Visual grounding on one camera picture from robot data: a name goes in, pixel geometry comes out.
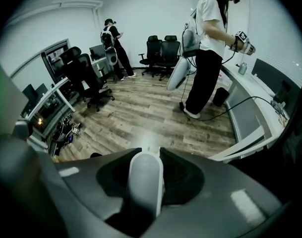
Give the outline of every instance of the black pants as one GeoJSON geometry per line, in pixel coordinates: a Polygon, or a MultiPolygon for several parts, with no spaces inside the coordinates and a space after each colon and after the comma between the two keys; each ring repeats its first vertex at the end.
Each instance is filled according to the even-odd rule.
{"type": "Polygon", "coordinates": [[[209,101],[217,84],[222,58],[211,50],[196,54],[197,73],[186,101],[186,109],[198,114],[209,101]]]}
{"type": "MultiPolygon", "coordinates": [[[[124,48],[116,48],[117,54],[118,54],[118,60],[120,60],[121,64],[125,68],[127,75],[132,76],[133,75],[133,69],[130,65],[129,58],[127,58],[126,52],[124,48]]],[[[119,79],[123,78],[123,74],[121,72],[120,66],[119,66],[119,61],[113,65],[113,68],[115,70],[116,75],[118,76],[119,79]]]]}

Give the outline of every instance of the backpack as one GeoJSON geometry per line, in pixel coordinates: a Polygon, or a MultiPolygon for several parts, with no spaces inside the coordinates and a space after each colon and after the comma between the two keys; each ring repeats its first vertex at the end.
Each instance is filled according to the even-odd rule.
{"type": "Polygon", "coordinates": [[[197,32],[196,11],[191,15],[189,22],[185,24],[181,37],[182,56],[184,58],[196,56],[199,50],[200,35],[197,32]]]}
{"type": "Polygon", "coordinates": [[[113,48],[114,44],[115,44],[115,39],[114,39],[112,33],[110,32],[110,27],[111,26],[108,26],[108,28],[105,31],[102,30],[101,35],[100,35],[101,43],[105,50],[113,48]]]}

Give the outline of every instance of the desk leg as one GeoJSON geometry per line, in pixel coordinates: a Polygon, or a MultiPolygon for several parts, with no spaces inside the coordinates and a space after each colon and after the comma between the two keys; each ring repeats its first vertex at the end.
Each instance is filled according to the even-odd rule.
{"type": "Polygon", "coordinates": [[[68,102],[68,100],[66,100],[66,98],[65,98],[64,95],[61,93],[61,91],[60,91],[59,89],[57,89],[56,92],[57,92],[58,95],[61,97],[62,101],[64,101],[65,104],[66,104],[73,112],[75,112],[76,109],[74,109],[74,108],[72,107],[72,105],[68,102]]]}

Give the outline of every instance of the black office chair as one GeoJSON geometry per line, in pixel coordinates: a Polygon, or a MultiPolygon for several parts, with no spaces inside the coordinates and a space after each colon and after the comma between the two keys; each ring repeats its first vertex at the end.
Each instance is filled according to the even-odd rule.
{"type": "Polygon", "coordinates": [[[165,41],[162,43],[161,58],[156,62],[157,66],[166,68],[162,71],[160,81],[174,70],[173,67],[176,66],[180,58],[178,55],[180,45],[181,43],[177,41],[176,35],[165,36],[165,41]]]}
{"type": "Polygon", "coordinates": [[[160,58],[160,53],[161,53],[161,47],[162,47],[162,40],[159,40],[156,35],[152,35],[148,38],[146,42],[147,46],[147,54],[146,54],[146,59],[144,59],[143,54],[139,54],[139,56],[142,56],[142,60],[140,61],[141,64],[143,65],[148,65],[148,68],[142,72],[142,76],[144,73],[151,71],[153,65],[156,63],[156,61],[160,58]]]}
{"type": "Polygon", "coordinates": [[[112,90],[108,86],[104,87],[104,82],[97,77],[94,72],[90,58],[88,54],[81,54],[81,50],[78,47],[73,47],[61,54],[61,59],[64,63],[63,72],[71,81],[76,91],[83,97],[90,97],[90,101],[87,107],[91,107],[91,104],[96,104],[97,111],[99,111],[98,103],[103,97],[108,97],[114,100],[112,95],[106,95],[106,92],[112,93],[112,90]],[[90,88],[85,90],[82,81],[85,81],[90,88]]]}

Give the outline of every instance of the wooden floor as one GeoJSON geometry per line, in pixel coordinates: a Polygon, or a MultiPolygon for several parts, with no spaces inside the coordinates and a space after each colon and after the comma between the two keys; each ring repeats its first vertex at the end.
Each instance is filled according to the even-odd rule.
{"type": "MultiPolygon", "coordinates": [[[[236,143],[228,114],[212,121],[198,121],[179,109],[185,83],[169,92],[168,79],[160,82],[158,76],[141,76],[140,70],[137,73],[135,78],[108,83],[115,100],[105,100],[99,112],[95,107],[88,109],[83,102],[75,106],[72,116],[83,123],[81,134],[61,150],[59,161],[86,159],[93,152],[105,155],[133,147],[155,153],[159,147],[170,147],[210,157],[236,143]]],[[[190,76],[184,102],[192,83],[190,76]]],[[[225,110],[214,106],[212,98],[202,116],[212,117],[225,110]]]]}

